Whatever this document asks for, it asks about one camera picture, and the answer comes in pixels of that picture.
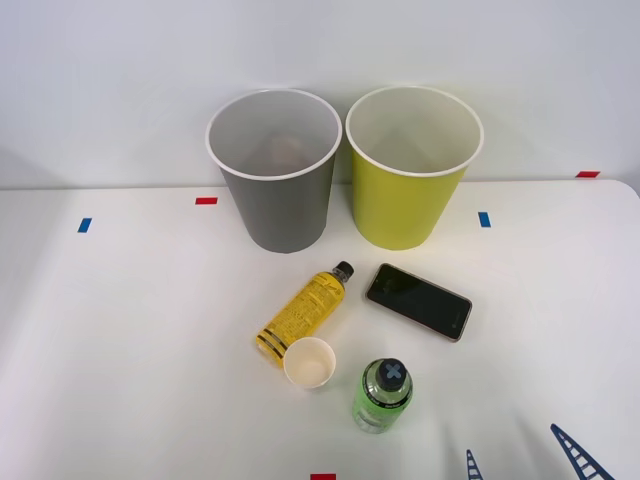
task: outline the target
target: smartphone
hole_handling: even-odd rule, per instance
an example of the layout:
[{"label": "smartphone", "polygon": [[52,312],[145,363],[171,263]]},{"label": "smartphone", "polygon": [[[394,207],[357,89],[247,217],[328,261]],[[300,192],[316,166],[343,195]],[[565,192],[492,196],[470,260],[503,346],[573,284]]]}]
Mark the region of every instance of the smartphone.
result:
[{"label": "smartphone", "polygon": [[457,342],[471,313],[471,301],[384,263],[367,298]]}]

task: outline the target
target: white table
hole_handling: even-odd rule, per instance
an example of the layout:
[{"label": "white table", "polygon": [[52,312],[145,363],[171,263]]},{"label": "white table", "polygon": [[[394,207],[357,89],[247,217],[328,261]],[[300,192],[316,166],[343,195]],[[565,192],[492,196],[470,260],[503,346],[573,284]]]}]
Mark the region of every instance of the white table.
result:
[{"label": "white table", "polygon": [[[464,480],[469,448],[485,480],[574,479],[552,422],[614,477],[636,477],[629,187],[465,183],[404,252],[359,235],[349,196],[334,187],[322,238],[279,255],[252,243],[226,188],[0,192],[0,478]],[[253,338],[340,260],[356,272],[318,331],[336,374],[300,391]],[[474,302],[459,343],[364,300],[383,262]],[[351,402],[383,356],[405,362],[415,396],[390,432],[368,435]]]}]

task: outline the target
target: gray paper cup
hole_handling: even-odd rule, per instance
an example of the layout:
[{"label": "gray paper cup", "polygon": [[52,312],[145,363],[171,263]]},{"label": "gray paper cup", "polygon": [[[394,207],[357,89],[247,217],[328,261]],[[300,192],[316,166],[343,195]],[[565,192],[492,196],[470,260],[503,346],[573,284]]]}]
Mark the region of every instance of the gray paper cup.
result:
[{"label": "gray paper cup", "polygon": [[205,140],[253,241],[291,253],[322,235],[341,138],[340,117],[321,98],[263,90],[223,106]]}]

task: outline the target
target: white wall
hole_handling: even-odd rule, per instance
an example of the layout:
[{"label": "white wall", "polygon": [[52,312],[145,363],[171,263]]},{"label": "white wall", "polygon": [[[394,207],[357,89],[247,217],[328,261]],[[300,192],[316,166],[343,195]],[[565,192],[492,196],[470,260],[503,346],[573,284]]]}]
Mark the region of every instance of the white wall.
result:
[{"label": "white wall", "polygon": [[485,123],[468,178],[639,188],[639,18],[631,0],[5,0],[0,187],[221,184],[203,132],[229,98],[298,87],[344,118],[422,83]]}]

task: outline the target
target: blue tape marker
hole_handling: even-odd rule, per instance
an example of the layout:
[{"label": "blue tape marker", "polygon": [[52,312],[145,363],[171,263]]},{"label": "blue tape marker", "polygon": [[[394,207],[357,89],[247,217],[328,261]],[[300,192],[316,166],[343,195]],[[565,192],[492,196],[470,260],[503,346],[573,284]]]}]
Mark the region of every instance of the blue tape marker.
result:
[{"label": "blue tape marker", "polygon": [[480,226],[482,228],[491,228],[491,222],[489,221],[489,214],[487,212],[478,212],[478,218],[480,219]]},{"label": "blue tape marker", "polygon": [[91,219],[83,218],[82,222],[80,222],[80,228],[78,228],[78,233],[87,233],[87,230],[89,230],[89,225],[91,225]]}]

